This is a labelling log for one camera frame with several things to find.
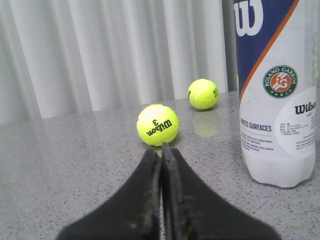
curtain fold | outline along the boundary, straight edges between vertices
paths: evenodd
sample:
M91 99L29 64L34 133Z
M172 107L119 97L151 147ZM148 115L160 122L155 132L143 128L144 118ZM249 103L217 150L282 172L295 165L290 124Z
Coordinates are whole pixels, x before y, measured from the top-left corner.
M0 1L0 124L228 91L221 0Z

speckled granite surface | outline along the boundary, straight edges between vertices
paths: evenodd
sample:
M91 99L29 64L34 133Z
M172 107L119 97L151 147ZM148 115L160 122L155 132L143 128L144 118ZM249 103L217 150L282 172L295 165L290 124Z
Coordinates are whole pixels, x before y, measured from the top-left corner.
M187 99L165 104L180 119L171 145L211 189L284 240L320 239L318 133L311 178L281 189L255 182L244 165L236 92L221 94L211 111L196 111ZM0 239L54 239L117 191L147 148L136 131L144 107L0 126Z

